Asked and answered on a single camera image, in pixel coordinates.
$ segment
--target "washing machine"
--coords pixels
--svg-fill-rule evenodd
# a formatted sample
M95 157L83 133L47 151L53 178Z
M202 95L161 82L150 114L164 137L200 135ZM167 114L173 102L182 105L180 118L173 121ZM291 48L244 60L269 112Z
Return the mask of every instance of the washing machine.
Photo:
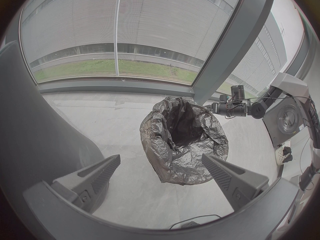
M298 104L293 98L281 100L262 118L274 147L287 141L305 127Z

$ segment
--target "gray tile floor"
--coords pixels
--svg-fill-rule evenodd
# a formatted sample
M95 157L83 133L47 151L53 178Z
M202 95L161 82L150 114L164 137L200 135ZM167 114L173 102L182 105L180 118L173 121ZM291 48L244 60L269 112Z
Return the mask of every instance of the gray tile floor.
M106 200L94 215L110 222L150 229L206 214L233 212L214 180L194 186L161 183L143 151L139 126L163 95L70 92L44 94L74 128L94 141L105 157L120 154ZM228 162L261 173L278 174L274 149L262 120L217 115L229 140ZM205 223L217 217L195 219Z

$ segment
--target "grass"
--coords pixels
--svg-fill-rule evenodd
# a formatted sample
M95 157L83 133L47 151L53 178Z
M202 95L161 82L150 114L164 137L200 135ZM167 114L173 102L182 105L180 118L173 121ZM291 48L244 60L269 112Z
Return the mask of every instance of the grass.
M196 72L190 70L142 61L118 60L118 65L119 73L122 76L160 78L185 84L191 84L197 76ZM46 81L65 77L92 75L114 76L115 74L116 72L114 59L94 59L47 67L45 69L34 72L34 77L38 83L43 83ZM231 94L230 87L231 84L224 82L218 88L218 91L226 94ZM245 92L245 96L246 98L255 97L248 92Z

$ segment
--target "gray building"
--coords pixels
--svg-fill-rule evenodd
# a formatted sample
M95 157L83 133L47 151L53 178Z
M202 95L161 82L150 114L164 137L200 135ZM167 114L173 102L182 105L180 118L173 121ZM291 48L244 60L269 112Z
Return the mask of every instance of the gray building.
M120 0L118 59L198 72L238 0ZM33 72L68 62L114 59L117 0L30 0L21 18L24 54ZM270 13L230 77L256 95L286 63Z

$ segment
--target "bin liner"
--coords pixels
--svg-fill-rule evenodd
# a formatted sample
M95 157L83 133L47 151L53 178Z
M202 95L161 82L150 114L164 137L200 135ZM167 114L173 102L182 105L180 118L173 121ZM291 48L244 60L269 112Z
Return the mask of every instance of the bin liner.
M212 179L202 154L224 160L228 140L212 112L186 98L167 97L140 125L146 156L161 182L195 185Z

